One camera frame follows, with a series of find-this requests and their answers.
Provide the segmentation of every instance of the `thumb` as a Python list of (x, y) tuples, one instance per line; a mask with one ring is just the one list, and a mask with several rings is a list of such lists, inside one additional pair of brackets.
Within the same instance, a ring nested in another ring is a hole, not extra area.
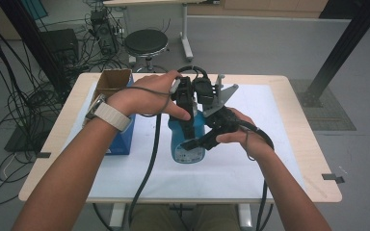
[(172, 101), (168, 103), (168, 106), (165, 109), (165, 113), (182, 120), (191, 119), (191, 115), (189, 115), (189, 113), (185, 109), (176, 106), (176, 104), (174, 104)]

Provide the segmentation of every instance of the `hand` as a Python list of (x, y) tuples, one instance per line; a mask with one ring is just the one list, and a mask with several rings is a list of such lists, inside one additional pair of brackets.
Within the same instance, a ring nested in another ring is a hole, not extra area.
[[(177, 76), (180, 76), (180, 74), (176, 70), (172, 70), (163, 75), (145, 76), (137, 80), (133, 87), (168, 93), (172, 86), (172, 82)], [(131, 114), (155, 115), (160, 113), (167, 103), (167, 100), (169, 100), (163, 113), (180, 119), (189, 120), (191, 116), (188, 112), (176, 106), (168, 97), (170, 96), (167, 94), (152, 93), (138, 89), (126, 89), (112, 95), (107, 103), (127, 116)]]
[[(253, 125), (253, 120), (242, 114), (236, 109), (229, 108), (236, 116), (246, 122), (249, 122)], [(267, 155), (269, 152), (273, 152), (272, 148), (261, 138), (259, 135), (254, 132), (244, 131), (239, 129), (234, 133), (221, 134), (216, 137), (217, 142), (229, 143), (229, 142), (239, 142), (246, 152), (254, 159), (259, 159), (262, 155)]]

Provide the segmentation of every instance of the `watch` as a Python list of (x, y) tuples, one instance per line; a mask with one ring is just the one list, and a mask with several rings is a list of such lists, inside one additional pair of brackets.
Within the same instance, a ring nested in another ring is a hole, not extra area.
[(130, 124), (131, 119), (108, 105), (106, 103), (106, 99), (106, 95), (100, 93), (91, 104), (89, 112), (86, 114), (86, 118), (93, 119), (95, 117), (99, 117), (117, 128), (119, 131), (125, 131)]

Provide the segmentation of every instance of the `black equipment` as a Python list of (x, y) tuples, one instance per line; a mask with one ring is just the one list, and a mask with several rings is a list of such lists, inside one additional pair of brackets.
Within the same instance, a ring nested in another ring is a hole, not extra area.
[(107, 18), (107, 10), (103, 9), (101, 11), (92, 11), (90, 20), (92, 22), (92, 32), (98, 40), (101, 54), (116, 54), (117, 39)]

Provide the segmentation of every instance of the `floor mat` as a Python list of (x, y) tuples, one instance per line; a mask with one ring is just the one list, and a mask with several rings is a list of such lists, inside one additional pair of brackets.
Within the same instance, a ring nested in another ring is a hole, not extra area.
[[(290, 80), (296, 94), (305, 92), (311, 80)], [(313, 131), (356, 131), (357, 128), (345, 113), (329, 88), (320, 97), (322, 107), (303, 107), (305, 117)]]

